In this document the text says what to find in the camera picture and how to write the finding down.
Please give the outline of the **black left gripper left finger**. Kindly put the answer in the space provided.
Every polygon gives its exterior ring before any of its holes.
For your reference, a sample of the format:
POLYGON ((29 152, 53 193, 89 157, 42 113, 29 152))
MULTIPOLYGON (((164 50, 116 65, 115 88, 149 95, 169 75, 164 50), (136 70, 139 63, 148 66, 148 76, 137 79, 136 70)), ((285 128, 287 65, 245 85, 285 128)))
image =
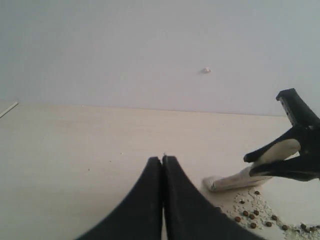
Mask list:
POLYGON ((163 227, 162 164, 148 159, 121 203, 79 240, 160 240, 163 227))

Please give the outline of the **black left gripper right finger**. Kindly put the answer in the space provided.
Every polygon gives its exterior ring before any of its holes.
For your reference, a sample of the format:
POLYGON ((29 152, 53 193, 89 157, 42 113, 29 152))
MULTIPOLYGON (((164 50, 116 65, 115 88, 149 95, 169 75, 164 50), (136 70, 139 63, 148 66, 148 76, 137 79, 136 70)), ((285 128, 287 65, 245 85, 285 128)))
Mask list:
POLYGON ((212 205, 175 156, 162 157, 163 207, 168 240, 260 240, 212 205))

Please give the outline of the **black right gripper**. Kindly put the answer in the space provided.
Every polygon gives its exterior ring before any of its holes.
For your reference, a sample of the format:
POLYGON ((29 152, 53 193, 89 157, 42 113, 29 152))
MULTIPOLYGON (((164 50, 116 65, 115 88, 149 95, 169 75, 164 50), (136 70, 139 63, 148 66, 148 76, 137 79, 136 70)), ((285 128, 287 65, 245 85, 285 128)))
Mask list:
POLYGON ((267 145, 247 153, 246 163, 256 162, 267 150, 284 140, 299 140, 300 156, 288 160, 278 160, 252 168, 251 177, 281 177, 296 181, 311 181, 320 178, 320 118, 304 102, 294 88, 281 90, 276 96, 293 125, 284 134, 267 145))

